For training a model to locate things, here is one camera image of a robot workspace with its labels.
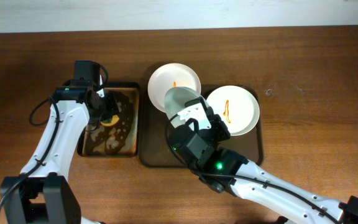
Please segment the yellow green sponge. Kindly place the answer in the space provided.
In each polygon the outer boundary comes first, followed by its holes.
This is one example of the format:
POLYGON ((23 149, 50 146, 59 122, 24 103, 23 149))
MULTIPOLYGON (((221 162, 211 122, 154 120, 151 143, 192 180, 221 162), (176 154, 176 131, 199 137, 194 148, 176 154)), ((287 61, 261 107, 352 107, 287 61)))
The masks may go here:
POLYGON ((110 127, 114 126, 119 121, 118 115, 113 115, 111 118, 105 119, 101 122, 102 126, 110 127))

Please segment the white plate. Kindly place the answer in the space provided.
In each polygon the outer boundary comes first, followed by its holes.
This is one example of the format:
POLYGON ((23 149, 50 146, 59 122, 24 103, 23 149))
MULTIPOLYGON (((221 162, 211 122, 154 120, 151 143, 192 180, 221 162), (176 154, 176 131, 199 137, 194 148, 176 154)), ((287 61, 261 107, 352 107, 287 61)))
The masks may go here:
POLYGON ((159 111, 165 112, 165 95, 174 87, 187 87, 201 93, 199 77, 190 67, 181 63, 162 65, 153 72, 147 87, 150 101, 159 111))
POLYGON ((208 95, 207 102, 221 117, 231 136, 248 133, 259 121, 259 104, 255 96, 243 87, 221 86, 208 95))

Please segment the pale blue plate front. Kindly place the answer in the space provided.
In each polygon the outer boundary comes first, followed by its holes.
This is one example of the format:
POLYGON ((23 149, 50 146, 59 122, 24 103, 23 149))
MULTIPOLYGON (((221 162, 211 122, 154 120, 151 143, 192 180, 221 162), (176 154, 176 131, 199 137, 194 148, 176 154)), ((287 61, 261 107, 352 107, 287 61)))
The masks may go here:
POLYGON ((206 100, 196 91, 187 87, 174 87, 167 91, 164 98, 165 113, 170 120, 170 124, 177 128, 186 123, 179 119, 178 112, 188 106, 201 103, 205 112, 209 104, 206 100))

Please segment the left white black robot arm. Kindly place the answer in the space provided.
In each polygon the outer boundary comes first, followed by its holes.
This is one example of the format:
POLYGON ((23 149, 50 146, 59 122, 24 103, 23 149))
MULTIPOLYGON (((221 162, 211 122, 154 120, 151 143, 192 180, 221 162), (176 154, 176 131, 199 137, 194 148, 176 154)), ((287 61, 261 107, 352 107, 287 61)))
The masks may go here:
POLYGON ((103 65, 77 60, 74 77, 46 99, 50 114, 36 150, 20 174, 5 177, 0 186, 0 213, 8 223, 90 223, 69 186, 68 173, 87 126, 118 113, 113 96, 104 94, 108 78, 103 65))

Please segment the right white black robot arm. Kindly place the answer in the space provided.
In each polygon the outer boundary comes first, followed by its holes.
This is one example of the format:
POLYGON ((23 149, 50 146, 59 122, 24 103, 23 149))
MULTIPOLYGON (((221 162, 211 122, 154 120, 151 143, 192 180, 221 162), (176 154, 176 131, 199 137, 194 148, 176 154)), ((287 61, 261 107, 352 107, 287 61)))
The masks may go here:
POLYGON ((173 155, 211 190, 261 204, 293 223, 358 223, 358 197, 347 202, 327 198, 288 183, 245 156, 219 147, 230 138, 227 126, 211 109, 200 118, 175 114, 165 135, 173 155))

